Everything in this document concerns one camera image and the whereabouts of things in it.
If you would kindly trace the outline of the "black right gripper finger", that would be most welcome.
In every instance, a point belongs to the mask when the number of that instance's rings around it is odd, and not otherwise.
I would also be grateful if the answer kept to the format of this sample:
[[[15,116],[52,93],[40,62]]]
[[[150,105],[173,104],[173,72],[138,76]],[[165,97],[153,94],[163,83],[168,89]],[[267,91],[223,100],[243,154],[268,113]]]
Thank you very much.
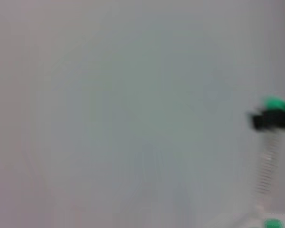
[[[263,105],[248,113],[248,122],[255,131],[285,130],[285,105]]]

